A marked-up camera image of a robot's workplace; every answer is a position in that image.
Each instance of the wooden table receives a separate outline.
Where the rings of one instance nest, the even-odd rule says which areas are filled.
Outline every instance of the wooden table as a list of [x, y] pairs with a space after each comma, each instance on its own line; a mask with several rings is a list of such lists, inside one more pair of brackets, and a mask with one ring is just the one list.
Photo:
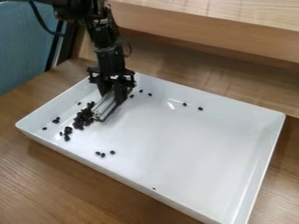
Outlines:
[[[90, 64], [69, 60], [0, 97], [0, 222], [199, 223], [33, 142], [14, 127], [83, 79]], [[250, 223], [298, 222], [299, 119], [288, 117]]]

